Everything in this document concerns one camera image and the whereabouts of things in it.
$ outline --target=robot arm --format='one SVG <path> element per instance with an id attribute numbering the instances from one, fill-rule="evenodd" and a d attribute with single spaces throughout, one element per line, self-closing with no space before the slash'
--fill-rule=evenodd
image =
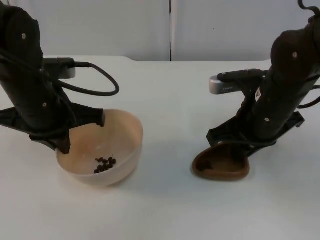
<path id="1" fill-rule="evenodd" d="M 86 124 L 104 126 L 103 109 L 70 102 L 63 91 L 96 96 L 119 92 L 117 82 L 101 68 L 72 58 L 43 58 L 36 20 L 19 7 L 0 2 L 0 85 L 14 107 L 0 111 L 0 125 L 25 132 L 36 141 L 67 154 L 69 129 Z M 112 92 L 95 92 L 59 81 L 74 77 L 75 67 L 95 68 L 115 86 Z"/>
<path id="2" fill-rule="evenodd" d="M 248 69 L 211 78 L 212 93 L 245 95 L 237 115 L 208 132 L 212 147 L 221 142 L 237 145 L 250 156 L 304 122 L 295 110 L 320 78 L 320 10 L 298 3 L 315 15 L 304 29 L 285 31 L 274 42 L 269 71 Z"/>

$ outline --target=brown bowl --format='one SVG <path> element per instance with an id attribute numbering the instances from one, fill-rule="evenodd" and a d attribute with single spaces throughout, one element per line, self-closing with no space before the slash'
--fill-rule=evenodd
<path id="1" fill-rule="evenodd" d="M 204 179 L 234 181 L 245 178 L 250 165 L 238 145 L 221 143 L 201 152 L 194 159 L 192 170 Z"/>

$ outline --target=black cable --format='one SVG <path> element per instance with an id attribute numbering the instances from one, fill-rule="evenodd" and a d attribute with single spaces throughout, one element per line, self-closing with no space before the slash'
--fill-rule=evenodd
<path id="1" fill-rule="evenodd" d="M 75 68 L 92 68 L 97 70 L 99 73 L 101 73 L 103 76 L 105 76 L 107 79 L 110 80 L 110 82 L 114 85 L 115 90 L 114 91 L 92 91 L 92 90 L 88 90 L 88 89 L 84 89 L 84 88 L 80 88 L 77 86 L 73 86 L 70 85 L 68 83 L 65 83 L 63 81 L 59 81 L 59 84 L 62 88 L 68 89 L 70 91 L 74 91 L 77 93 L 81 93 L 81 94 L 87 94 L 87 95 L 92 95 L 92 96 L 100 96 L 100 97 L 110 97 L 110 96 L 114 96 L 117 93 L 119 93 L 120 91 L 120 87 L 117 83 L 117 81 L 111 76 L 109 75 L 106 71 L 104 71 L 103 69 L 101 69 L 100 67 L 98 67 L 97 65 L 94 65 L 93 63 L 89 63 L 89 62 L 75 62 L 74 63 L 74 67 Z"/>
<path id="2" fill-rule="evenodd" d="M 303 3 L 303 0 L 298 0 L 298 5 L 301 9 L 303 10 L 311 10 L 314 12 L 314 15 L 316 16 L 320 16 L 320 9 L 317 8 L 316 6 L 309 6 L 309 7 L 306 7 Z"/>
<path id="3" fill-rule="evenodd" d="M 19 59 L 18 57 L 14 56 L 13 54 L 7 52 L 4 49 L 0 48 L 0 55 L 5 57 L 10 62 L 13 62 L 18 67 L 20 67 L 20 68 L 22 68 L 22 69 L 24 69 L 26 71 L 31 72 L 36 77 L 47 79 L 52 84 L 54 84 L 54 85 L 56 85 L 58 87 L 61 87 L 61 88 L 68 89 L 70 91 L 74 91 L 74 92 L 81 93 L 81 94 L 92 95 L 92 96 L 100 96 L 100 97 L 114 96 L 117 93 L 119 93 L 119 91 L 120 91 L 120 87 L 119 87 L 118 83 L 116 82 L 116 80 L 111 75 L 109 75 L 107 72 L 105 72 L 100 67 L 98 67 L 98 66 L 96 66 L 96 65 L 94 65 L 92 63 L 89 63 L 89 62 L 75 62 L 73 67 L 75 67 L 75 68 L 93 68 L 93 69 L 97 70 L 99 73 L 101 73 L 103 76 L 105 76 L 107 79 L 109 79 L 112 82 L 112 84 L 115 87 L 114 91 L 107 91 L 107 92 L 104 92 L 104 91 L 92 91 L 92 90 L 84 89 L 84 88 L 81 88 L 81 87 L 73 86 L 73 85 L 70 85 L 70 84 L 65 83 L 63 81 L 60 81 L 59 79 L 55 79 L 55 78 L 45 74 L 45 72 L 36 70 L 34 67 L 30 66 L 27 62 Z"/>
<path id="4" fill-rule="evenodd" d="M 320 85 L 314 85 L 311 90 L 314 90 L 314 89 L 320 89 Z M 311 108 L 311 107 L 313 107 L 314 105 L 316 105 L 318 103 L 320 103 L 320 96 L 316 100 L 314 100 L 312 102 L 309 102 L 307 104 L 298 106 L 298 109 L 308 109 L 308 108 Z"/>

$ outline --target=white table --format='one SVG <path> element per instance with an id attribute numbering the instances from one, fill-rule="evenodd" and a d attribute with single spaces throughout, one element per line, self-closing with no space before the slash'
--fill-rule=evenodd
<path id="1" fill-rule="evenodd" d="M 252 156 L 244 180 L 209 181 L 190 170 L 196 155 L 209 147 L 208 130 L 233 117 L 244 99 L 239 92 L 211 95 L 209 78 L 247 68 L 267 70 L 269 61 L 74 58 L 97 64 L 119 82 L 114 97 L 66 93 L 79 104 L 138 116 L 145 132 L 139 166 L 115 186 L 87 187 L 62 173 L 52 150 L 0 127 L 0 239 L 319 239 L 320 106 L 301 111 L 306 119 L 301 128 Z M 87 69 L 68 82 L 101 91 L 112 87 Z M 11 107 L 0 91 L 0 109 Z"/>

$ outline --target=beige bowl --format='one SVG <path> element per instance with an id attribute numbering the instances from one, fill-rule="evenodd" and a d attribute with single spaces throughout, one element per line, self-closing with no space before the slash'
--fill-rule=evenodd
<path id="1" fill-rule="evenodd" d="M 60 167 L 80 182 L 108 186 L 127 177 L 142 153 L 143 126 L 138 118 L 122 110 L 105 110 L 105 124 L 88 124 L 70 129 L 69 154 L 56 151 Z M 113 168 L 94 174 L 97 158 L 113 157 Z"/>

